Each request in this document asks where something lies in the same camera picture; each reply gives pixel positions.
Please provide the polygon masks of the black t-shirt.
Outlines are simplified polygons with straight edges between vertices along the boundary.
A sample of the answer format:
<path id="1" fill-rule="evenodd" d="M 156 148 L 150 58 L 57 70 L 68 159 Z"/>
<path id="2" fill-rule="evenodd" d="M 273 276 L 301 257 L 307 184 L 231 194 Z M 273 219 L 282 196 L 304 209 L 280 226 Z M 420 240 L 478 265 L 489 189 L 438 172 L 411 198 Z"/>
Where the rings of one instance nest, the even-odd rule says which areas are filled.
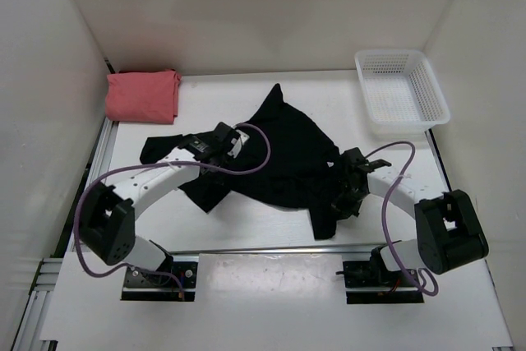
<path id="1" fill-rule="evenodd" d="M 335 204 L 344 190 L 343 157 L 334 142 L 303 112 L 284 101 L 274 85 L 243 131 L 249 140 L 228 164 L 234 176 L 200 176 L 182 186 L 203 211 L 210 212 L 230 192 L 287 209 L 309 212 L 316 240 L 332 238 L 348 213 Z"/>

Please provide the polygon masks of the pink t-shirt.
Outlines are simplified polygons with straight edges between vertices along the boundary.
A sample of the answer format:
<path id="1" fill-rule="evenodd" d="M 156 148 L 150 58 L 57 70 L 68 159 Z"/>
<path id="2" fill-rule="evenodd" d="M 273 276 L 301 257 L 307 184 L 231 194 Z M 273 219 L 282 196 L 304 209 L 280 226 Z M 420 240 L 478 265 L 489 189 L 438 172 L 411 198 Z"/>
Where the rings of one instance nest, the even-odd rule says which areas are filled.
<path id="1" fill-rule="evenodd" d="M 181 79 L 174 70 L 109 74 L 105 115 L 114 122 L 173 124 Z"/>

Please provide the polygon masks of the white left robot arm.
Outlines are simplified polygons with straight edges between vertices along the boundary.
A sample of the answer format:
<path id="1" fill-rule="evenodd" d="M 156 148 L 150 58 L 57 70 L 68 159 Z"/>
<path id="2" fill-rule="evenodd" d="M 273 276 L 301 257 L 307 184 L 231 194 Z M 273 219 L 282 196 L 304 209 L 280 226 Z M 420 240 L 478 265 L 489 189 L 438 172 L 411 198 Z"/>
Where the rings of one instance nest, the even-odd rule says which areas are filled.
<path id="1" fill-rule="evenodd" d="M 153 204 L 182 186 L 207 176 L 246 176 L 254 168 L 232 164 L 251 137 L 246 125 L 221 122 L 213 131 L 178 136 L 151 161 L 114 169 L 83 192 L 75 211 L 73 233 L 78 261 L 93 278 L 126 268 L 154 285 L 178 278 L 173 257 L 136 232 L 136 222 Z"/>

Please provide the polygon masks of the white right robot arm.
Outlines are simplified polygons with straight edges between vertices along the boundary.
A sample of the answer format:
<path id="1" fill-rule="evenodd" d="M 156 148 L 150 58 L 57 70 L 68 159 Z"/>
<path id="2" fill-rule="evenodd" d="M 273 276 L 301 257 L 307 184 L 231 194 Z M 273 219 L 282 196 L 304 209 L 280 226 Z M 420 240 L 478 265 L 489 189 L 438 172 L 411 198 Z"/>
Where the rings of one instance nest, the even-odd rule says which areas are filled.
<path id="1" fill-rule="evenodd" d="M 368 261 L 346 261 L 343 275 L 353 286 L 417 281 L 419 271 L 434 275 L 487 257 L 489 244 L 468 194 L 462 190 L 433 196 L 429 187 L 402 178 L 383 159 L 368 160 L 358 148 L 346 150 L 342 192 L 331 207 L 344 219 L 359 214 L 368 196 L 383 198 L 381 211 L 394 205 L 416 225 L 416 237 L 405 242 L 389 239 L 371 251 Z"/>

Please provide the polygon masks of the white plastic basket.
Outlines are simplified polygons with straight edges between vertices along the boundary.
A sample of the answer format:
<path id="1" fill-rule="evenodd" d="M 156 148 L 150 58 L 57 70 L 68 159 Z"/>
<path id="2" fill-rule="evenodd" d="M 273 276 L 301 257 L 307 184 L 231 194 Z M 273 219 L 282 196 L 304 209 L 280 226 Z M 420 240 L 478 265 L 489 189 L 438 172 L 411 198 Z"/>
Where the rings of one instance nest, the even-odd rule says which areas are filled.
<path id="1" fill-rule="evenodd" d="M 449 106 L 426 55 L 413 49 L 370 49 L 354 56 L 371 130 L 413 136 L 450 121 Z"/>

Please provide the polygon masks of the aluminium table edge rail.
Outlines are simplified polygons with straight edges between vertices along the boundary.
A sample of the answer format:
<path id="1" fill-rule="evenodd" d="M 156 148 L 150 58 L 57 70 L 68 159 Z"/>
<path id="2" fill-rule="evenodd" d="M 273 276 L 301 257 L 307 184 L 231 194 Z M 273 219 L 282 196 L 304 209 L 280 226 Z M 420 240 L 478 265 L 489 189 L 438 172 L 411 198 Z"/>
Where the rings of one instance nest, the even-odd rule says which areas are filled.
<path id="1" fill-rule="evenodd" d="M 116 265 L 121 260 L 130 257 L 133 248 L 146 253 L 146 248 L 152 248 L 159 251 L 160 254 L 168 254 L 172 256 L 182 255 L 197 255 L 200 253 L 263 253 L 263 252 L 316 252 L 329 251 L 342 247 L 345 251 L 351 250 L 371 250 L 374 247 L 386 245 L 386 242 L 380 243 L 366 243 L 366 244 L 335 244 L 323 245 L 316 244 L 312 246 L 287 246 L 287 247 L 203 247 L 203 248 L 187 248 L 182 250 L 165 251 L 162 247 L 154 242 L 145 240 L 141 237 L 130 236 L 127 238 L 100 238 L 98 236 L 89 236 L 85 241 L 76 240 L 72 242 L 71 251 L 75 253 L 93 252 L 108 265 Z"/>

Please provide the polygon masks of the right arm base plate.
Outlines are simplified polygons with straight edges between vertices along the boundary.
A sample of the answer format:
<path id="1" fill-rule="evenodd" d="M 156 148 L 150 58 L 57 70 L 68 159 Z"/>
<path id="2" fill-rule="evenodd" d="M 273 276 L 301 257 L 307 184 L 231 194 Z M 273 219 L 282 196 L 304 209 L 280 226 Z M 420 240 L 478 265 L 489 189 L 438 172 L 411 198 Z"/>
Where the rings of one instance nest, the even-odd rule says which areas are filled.
<path id="1" fill-rule="evenodd" d="M 422 293 L 401 271 L 381 273 L 370 261 L 344 261 L 335 275 L 344 280 L 348 305 L 424 303 Z"/>

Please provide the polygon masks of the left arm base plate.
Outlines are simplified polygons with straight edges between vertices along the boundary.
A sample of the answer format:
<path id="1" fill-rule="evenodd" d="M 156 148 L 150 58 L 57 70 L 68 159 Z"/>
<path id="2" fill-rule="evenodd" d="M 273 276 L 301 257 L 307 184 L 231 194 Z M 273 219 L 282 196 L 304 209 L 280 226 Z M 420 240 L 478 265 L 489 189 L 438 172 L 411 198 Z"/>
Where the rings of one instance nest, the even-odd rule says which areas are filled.
<path id="1" fill-rule="evenodd" d="M 173 256 L 171 277 L 148 275 L 137 269 L 127 269 L 122 284 L 121 300 L 133 302 L 183 302 L 195 301 L 199 258 Z"/>

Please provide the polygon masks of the aluminium side frame rail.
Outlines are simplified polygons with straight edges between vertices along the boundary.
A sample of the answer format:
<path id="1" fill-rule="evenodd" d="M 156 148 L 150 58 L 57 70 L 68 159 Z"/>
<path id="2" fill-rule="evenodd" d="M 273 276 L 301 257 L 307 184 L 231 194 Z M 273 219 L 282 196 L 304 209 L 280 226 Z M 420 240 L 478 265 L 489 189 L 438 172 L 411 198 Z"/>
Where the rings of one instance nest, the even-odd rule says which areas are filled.
<path id="1" fill-rule="evenodd" d="M 12 350 L 55 350 L 58 346 L 56 340 L 42 340 L 40 334 L 53 297 L 53 291 L 58 282 L 63 258 L 66 253 L 76 250 L 73 236 L 75 209 L 88 184 L 109 169 L 117 131 L 118 124 L 116 122 L 108 119 L 103 121 L 76 190 L 72 206 L 62 226 L 58 243 L 51 255 L 42 258 L 36 266 L 21 322 L 11 346 Z"/>

